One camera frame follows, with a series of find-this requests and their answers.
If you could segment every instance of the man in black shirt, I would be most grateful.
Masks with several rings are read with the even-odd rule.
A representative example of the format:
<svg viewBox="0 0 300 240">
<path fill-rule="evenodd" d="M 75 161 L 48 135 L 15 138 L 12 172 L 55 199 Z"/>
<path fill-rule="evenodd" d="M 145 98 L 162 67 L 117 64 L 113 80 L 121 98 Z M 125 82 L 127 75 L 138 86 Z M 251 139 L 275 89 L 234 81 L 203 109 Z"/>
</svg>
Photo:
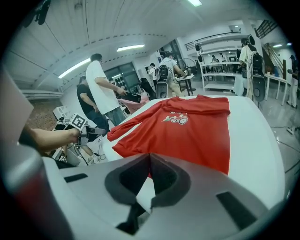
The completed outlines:
<svg viewBox="0 0 300 240">
<path fill-rule="evenodd" d="M 93 121 L 98 128 L 104 129 L 106 130 L 106 132 L 109 132 L 108 121 L 97 108 L 85 76 L 80 77 L 79 85 L 77 86 L 77 97 L 81 108 L 87 118 Z"/>
</svg>

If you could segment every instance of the red t-shirt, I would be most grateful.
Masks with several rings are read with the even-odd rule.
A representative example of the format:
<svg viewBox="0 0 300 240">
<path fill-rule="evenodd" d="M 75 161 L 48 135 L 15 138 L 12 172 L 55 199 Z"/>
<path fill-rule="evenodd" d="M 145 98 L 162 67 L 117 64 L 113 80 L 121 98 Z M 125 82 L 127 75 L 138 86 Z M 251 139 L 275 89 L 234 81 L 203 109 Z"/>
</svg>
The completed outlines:
<svg viewBox="0 0 300 240">
<path fill-rule="evenodd" d="M 141 123 L 113 147 L 122 157 L 158 153 L 228 174 L 229 114 L 225 97 L 198 95 L 189 100 L 173 97 L 114 127 L 107 138 L 113 141 Z"/>
</svg>

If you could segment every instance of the floor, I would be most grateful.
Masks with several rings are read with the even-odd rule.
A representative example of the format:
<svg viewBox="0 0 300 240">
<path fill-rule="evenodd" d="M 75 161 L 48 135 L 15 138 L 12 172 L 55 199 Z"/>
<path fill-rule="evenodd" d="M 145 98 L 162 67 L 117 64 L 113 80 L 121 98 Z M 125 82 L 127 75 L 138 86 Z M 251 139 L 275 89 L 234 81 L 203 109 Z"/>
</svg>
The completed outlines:
<svg viewBox="0 0 300 240">
<path fill-rule="evenodd" d="M 195 88 L 194 95 L 232 95 L 233 93 L 229 91 L 222 90 L 210 90 L 203 91 L 202 81 L 196 79 L 191 81 L 192 88 Z M 277 82 L 270 82 L 270 89 L 268 94 L 267 101 L 261 102 L 260 110 L 266 118 L 267 122 L 271 126 L 273 133 L 277 139 L 279 149 L 281 151 L 281 156 L 283 159 L 284 170 L 285 170 L 285 196 L 289 196 L 293 186 L 299 176 L 299 166 L 300 166 L 300 131 L 295 135 L 290 134 L 287 131 L 287 127 L 300 126 L 300 107 L 299 109 L 294 109 L 288 104 L 281 105 L 284 85 L 280 87 L 280 93 L 278 99 L 275 99 L 277 94 Z M 188 96 L 187 91 L 183 91 L 185 96 Z M 103 154 L 102 149 L 99 145 L 98 139 L 94 142 L 90 142 L 89 147 L 96 153 Z M 101 158 L 104 158 L 101 162 L 107 162 L 105 155 L 102 155 Z"/>
</svg>

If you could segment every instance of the jeans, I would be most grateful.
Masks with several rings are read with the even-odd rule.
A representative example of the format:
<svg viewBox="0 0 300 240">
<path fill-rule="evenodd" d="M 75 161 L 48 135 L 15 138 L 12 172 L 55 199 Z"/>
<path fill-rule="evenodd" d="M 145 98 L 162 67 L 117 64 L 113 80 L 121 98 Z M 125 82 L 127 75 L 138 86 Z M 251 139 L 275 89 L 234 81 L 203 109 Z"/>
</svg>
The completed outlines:
<svg viewBox="0 0 300 240">
<path fill-rule="evenodd" d="M 93 121 L 98 128 L 104 129 L 106 131 L 106 133 L 103 134 L 103 136 L 105 136 L 109 132 L 108 121 L 105 115 L 102 115 L 101 113 L 92 110 L 86 114 L 86 117 L 89 120 Z"/>
<path fill-rule="evenodd" d="M 107 112 L 105 115 L 109 118 L 110 121 L 112 121 L 114 126 L 119 125 L 122 121 L 126 119 L 120 107 L 117 107 L 111 110 L 110 112 Z"/>
<path fill-rule="evenodd" d="M 167 83 L 168 83 L 168 98 L 173 97 L 172 91 L 175 92 L 176 96 L 178 96 L 178 97 L 183 96 L 183 94 L 180 91 L 180 88 L 179 88 L 178 84 L 174 83 L 173 80 L 170 80 Z"/>
</svg>

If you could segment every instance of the black t-shirt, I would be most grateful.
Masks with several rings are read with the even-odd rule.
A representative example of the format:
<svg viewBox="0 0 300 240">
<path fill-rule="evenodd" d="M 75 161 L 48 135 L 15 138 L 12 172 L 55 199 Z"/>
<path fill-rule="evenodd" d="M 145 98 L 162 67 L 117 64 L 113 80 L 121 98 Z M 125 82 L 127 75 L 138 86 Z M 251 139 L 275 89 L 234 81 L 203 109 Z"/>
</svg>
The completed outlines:
<svg viewBox="0 0 300 240">
<path fill-rule="evenodd" d="M 91 105 L 88 105 L 85 101 L 83 101 L 81 99 L 81 97 L 80 97 L 81 93 L 86 93 L 87 96 L 90 98 L 90 100 L 92 100 L 94 103 L 95 103 L 95 100 L 93 98 L 92 93 L 90 92 L 90 89 L 87 86 L 85 86 L 84 84 L 80 84 L 77 87 L 77 97 L 78 97 L 79 103 L 81 105 L 81 108 L 82 108 L 84 114 L 87 114 L 90 111 L 94 110 L 94 108 Z"/>
</svg>

